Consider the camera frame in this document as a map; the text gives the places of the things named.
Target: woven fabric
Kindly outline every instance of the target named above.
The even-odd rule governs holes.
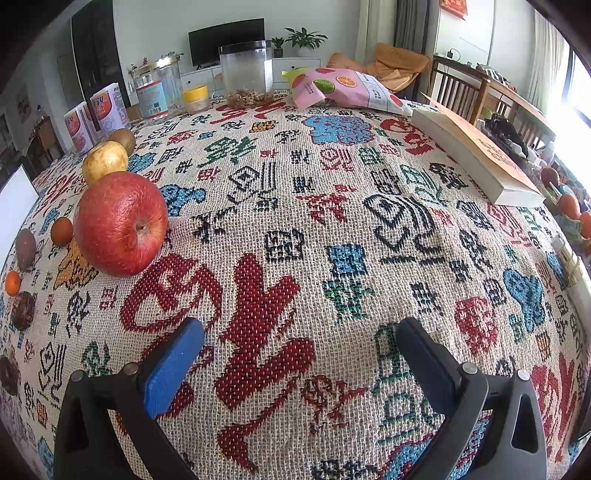
[[[85,190],[82,159],[67,155],[36,179],[25,222],[38,253],[23,275],[36,295],[24,333],[0,296],[0,351],[21,373],[18,396],[0,389],[1,417],[40,478],[53,474],[69,375],[141,360],[187,315],[203,322],[205,346],[158,422],[202,480],[402,478],[443,421],[398,353],[395,325],[408,316],[460,362],[531,372],[548,477],[567,469],[587,350],[544,207],[491,205],[432,140],[385,112],[298,111],[277,98],[134,133],[129,170],[160,188],[170,217],[152,264],[117,279],[75,241],[52,246],[52,221],[72,219]],[[11,252],[3,282],[13,268]]]

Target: blue gripper pad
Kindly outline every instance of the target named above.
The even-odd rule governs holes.
[[[171,345],[144,385],[144,407],[152,419],[166,413],[174,395],[203,346],[203,326],[197,319],[190,323]]]

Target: dark door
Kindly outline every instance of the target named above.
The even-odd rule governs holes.
[[[90,106],[91,96],[116,82],[123,103],[129,107],[115,40],[113,0],[93,0],[72,17],[72,43],[86,103]]]

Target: potted plant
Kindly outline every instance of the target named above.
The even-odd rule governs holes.
[[[318,32],[308,33],[304,27],[301,31],[294,30],[293,28],[286,28],[291,35],[287,37],[287,40],[291,40],[291,46],[299,46],[297,55],[299,57],[311,57],[314,54],[314,49],[320,47],[320,44],[328,39],[326,35],[320,35]]]
[[[275,49],[273,50],[273,58],[275,58],[275,59],[282,58],[283,57],[283,48],[281,48],[281,46],[283,45],[283,42],[285,41],[285,39],[283,37],[275,37],[275,38],[272,38],[271,41],[275,45]]]

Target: plant pot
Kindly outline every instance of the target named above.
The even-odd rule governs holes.
[[[314,50],[310,47],[300,47],[297,51],[299,57],[313,57]]]

